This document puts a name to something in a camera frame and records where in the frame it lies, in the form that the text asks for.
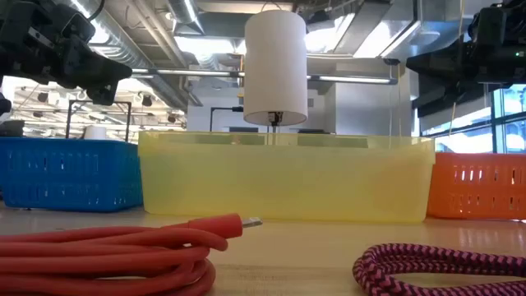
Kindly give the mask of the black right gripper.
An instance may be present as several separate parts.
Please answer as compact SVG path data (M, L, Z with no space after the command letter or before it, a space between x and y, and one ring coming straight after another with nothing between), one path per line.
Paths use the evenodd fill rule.
M468 78L477 83L526 84L526 0L503 0L482 8L468 27L469 46L450 46L407 58L406 67L419 75L445 81Z

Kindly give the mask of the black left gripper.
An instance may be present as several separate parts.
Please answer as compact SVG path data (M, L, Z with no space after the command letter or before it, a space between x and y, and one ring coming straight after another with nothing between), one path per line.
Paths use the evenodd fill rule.
M93 104L112 105L132 69L92 51L96 29L81 12L53 0L0 0L0 79L87 89Z

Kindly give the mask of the black metal rack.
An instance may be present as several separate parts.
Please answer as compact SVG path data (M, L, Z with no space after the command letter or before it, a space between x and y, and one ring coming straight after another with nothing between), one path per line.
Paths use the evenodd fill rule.
M77 111L74 112L73 111L73 105L76 104L76 103L79 103L81 106L84 106L85 104L88 103L88 101L84 101L84 100L79 100L79 99L74 99L74 100L69 100L68 101L69 105L68 105L68 109L67 109L67 125L66 125L66 129L65 129L65 138L66 139L69 139L70 138L70 128L71 128L71 124L72 124L72 115ZM127 111L125 112L125 114L127 115L127 122L126 122L126 134L125 134L125 141L126 142L129 142L129 134L130 134L130 125L131 125L131 117L132 117L132 103L131 102L125 102L125 101L113 101L111 104L110 103L97 103L97 102L94 102L92 101L91 102L92 104L100 104L100 105L103 105L103 106L110 106L112 104L123 104L123 105L126 105L127 106Z

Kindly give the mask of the white paper roll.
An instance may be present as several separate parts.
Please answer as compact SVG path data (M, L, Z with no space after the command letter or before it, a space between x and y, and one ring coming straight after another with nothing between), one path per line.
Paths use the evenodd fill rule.
M107 129L101 126L88 126L84 130L83 138L85 140L106 140Z

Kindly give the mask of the long ceiling light tube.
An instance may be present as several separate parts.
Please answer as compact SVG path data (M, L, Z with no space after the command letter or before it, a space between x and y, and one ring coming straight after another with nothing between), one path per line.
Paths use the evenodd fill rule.
M245 72L239 71L212 71L212 70L190 70L190 69L155 69L155 68L133 68L133 75L153 76L153 75L173 75L173 76L209 76L209 77L229 77L244 78ZM309 81L323 81L334 83L358 83L373 85L395 85L398 80L393 77L381 78L370 76L330 76L330 75L307 75Z

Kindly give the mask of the blue plastic basket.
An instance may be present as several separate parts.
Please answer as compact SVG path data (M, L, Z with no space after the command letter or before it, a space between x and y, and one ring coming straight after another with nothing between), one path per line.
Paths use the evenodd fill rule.
M14 208L114 212L140 206L138 146L0 137L0 191Z

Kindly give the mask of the orange plastic basket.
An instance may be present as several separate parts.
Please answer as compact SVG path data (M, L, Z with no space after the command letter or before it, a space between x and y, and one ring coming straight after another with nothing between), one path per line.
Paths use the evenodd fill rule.
M427 215L526 220L526 155L436 153Z

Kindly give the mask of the yellow translucent plastic bin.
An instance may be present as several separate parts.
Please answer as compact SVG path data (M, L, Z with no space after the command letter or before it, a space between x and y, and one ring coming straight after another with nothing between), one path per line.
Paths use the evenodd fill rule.
M238 213L270 220L418 223L436 161L406 136L141 132L151 214Z

